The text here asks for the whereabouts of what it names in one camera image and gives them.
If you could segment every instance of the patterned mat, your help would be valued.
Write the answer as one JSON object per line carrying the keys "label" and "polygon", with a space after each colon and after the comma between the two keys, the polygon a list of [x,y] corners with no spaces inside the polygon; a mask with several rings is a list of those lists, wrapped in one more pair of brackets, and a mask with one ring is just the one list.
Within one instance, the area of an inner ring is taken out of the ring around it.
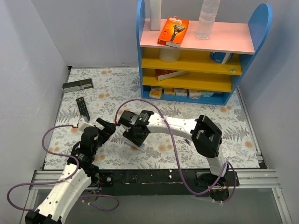
{"label": "patterned mat", "polygon": [[[92,78],[94,88],[65,93],[59,109],[56,125],[74,124],[80,117],[76,98],[84,97],[91,116],[91,123],[98,117],[113,122],[116,109],[124,101],[140,98],[138,68],[72,69],[69,82]],[[224,157],[237,168],[258,168],[256,150],[251,139],[245,115],[236,92],[226,106],[192,104],[173,101],[150,100],[166,116],[176,118],[198,118],[207,115],[222,130]],[[130,102],[120,110],[140,113],[153,110],[144,102]],[[145,169],[177,168],[171,138],[167,134],[150,134],[146,143],[149,148],[142,152],[124,143],[123,129],[118,127],[110,140],[96,155],[94,164],[100,169]],[[60,128],[53,132],[50,151],[70,154],[72,146],[80,140],[81,132],[73,128]],[[208,168],[205,157],[199,155],[194,145],[175,137],[182,168]],[[48,154],[44,169],[64,169],[66,158]]]}

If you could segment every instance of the plastic bottle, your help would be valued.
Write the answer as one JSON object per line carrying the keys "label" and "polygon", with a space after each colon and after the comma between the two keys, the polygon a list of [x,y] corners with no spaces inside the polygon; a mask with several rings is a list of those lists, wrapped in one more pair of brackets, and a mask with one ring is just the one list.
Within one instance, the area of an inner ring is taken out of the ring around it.
{"label": "plastic bottle", "polygon": [[162,0],[150,0],[150,30],[159,31],[161,25]]}
{"label": "plastic bottle", "polygon": [[196,30],[197,38],[206,40],[210,37],[219,5],[220,0],[204,0]]}

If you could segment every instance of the black remote control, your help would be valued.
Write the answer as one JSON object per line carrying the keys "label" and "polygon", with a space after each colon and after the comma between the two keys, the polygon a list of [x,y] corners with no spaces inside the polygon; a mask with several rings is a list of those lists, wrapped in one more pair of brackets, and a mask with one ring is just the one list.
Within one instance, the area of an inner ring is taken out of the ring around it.
{"label": "black remote control", "polygon": [[87,110],[87,107],[86,107],[86,104],[84,101],[84,97],[80,97],[80,98],[76,99],[76,102],[77,102],[77,105],[78,105],[78,108],[80,111],[80,115],[87,117],[87,119],[90,120],[90,116],[89,116],[89,113],[88,113],[88,110]]}

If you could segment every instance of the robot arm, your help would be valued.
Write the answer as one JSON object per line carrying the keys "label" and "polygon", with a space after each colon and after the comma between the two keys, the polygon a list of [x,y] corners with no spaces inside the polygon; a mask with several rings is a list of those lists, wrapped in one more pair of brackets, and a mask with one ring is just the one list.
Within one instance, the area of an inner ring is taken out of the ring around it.
{"label": "robot arm", "polygon": [[[66,220],[71,208],[90,185],[96,185],[100,179],[105,180],[105,173],[99,172],[99,168],[92,164],[99,147],[104,144],[115,132],[115,124],[105,122],[98,118],[97,122],[103,125],[99,129],[87,123],[81,118],[78,128],[82,131],[81,141],[77,142],[71,155],[79,161],[79,169],[70,179],[67,179],[76,170],[77,164],[73,158],[67,160],[67,164],[59,178],[63,180],[56,184],[46,199],[35,211],[29,211],[25,217],[26,224],[61,224]],[[102,186],[110,187],[105,181]]]}
{"label": "robot arm", "polygon": [[[207,158],[211,174],[218,176],[225,163],[220,148],[221,130],[205,115],[200,115],[198,119],[166,119],[174,135],[193,141],[197,152]],[[138,147],[150,133],[169,134],[164,119],[152,111],[142,111],[139,115],[124,111],[119,123],[126,130],[123,136]]]}

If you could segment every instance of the blue shelf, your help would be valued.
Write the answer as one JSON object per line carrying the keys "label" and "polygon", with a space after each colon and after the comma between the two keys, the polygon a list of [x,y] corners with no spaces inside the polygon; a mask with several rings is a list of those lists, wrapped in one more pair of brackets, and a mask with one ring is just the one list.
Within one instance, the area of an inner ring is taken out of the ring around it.
{"label": "blue shelf", "polygon": [[[149,94],[150,94],[149,90],[146,89],[143,90],[143,98],[154,99],[150,97]],[[197,104],[224,105],[223,95],[212,96],[212,97],[201,97],[199,99],[189,99],[188,97],[164,95],[164,93],[162,93],[160,100],[170,100],[170,101],[179,101],[179,102],[187,102],[187,103],[197,103]]]}
{"label": "blue shelf", "polygon": [[[209,98],[202,97],[197,100],[189,99],[188,97],[169,96],[163,94],[161,96],[161,100],[171,100],[171,101],[180,101],[180,102],[188,102],[188,103],[198,103],[198,104],[225,105],[228,102],[231,95],[233,94],[233,92],[235,91],[235,89],[237,88],[241,79],[244,77],[249,66],[255,59],[256,55],[258,54],[260,48],[263,46],[263,43],[265,42],[271,27],[271,21],[272,21],[272,9],[270,4],[263,3],[259,5],[253,12],[248,22],[248,27],[249,27],[252,43],[255,49],[255,53],[254,55],[239,54],[242,75],[230,76],[230,82],[232,87],[231,92],[224,92],[221,95],[215,95]],[[149,93],[150,93],[149,86],[142,85],[143,75],[145,72],[144,69],[141,67],[144,47],[140,46],[140,40],[142,37],[144,24],[145,24],[145,3],[144,0],[139,0],[138,7],[137,7],[137,18],[136,18],[136,37],[137,37],[137,52],[138,52],[139,74],[140,74],[141,97],[146,99],[153,99],[149,97]]]}

